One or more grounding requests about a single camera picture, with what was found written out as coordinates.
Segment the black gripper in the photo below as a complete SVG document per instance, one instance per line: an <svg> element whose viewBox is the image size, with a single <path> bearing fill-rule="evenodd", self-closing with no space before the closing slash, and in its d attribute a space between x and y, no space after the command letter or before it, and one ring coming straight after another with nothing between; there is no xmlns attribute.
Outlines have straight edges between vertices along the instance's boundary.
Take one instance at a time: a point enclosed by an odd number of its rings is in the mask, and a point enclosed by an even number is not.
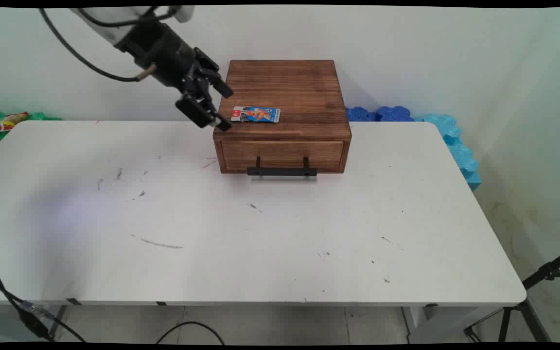
<svg viewBox="0 0 560 350"><path fill-rule="evenodd" d="M234 94L215 61L198 47L191 48L170 26L158 20L143 21L129 29L115 47L131 55L141 72L127 81L154 77L181 92L175 106L198 127L211 126L224 132L232 127L215 108L209 93L211 87L224 98Z"/></svg>

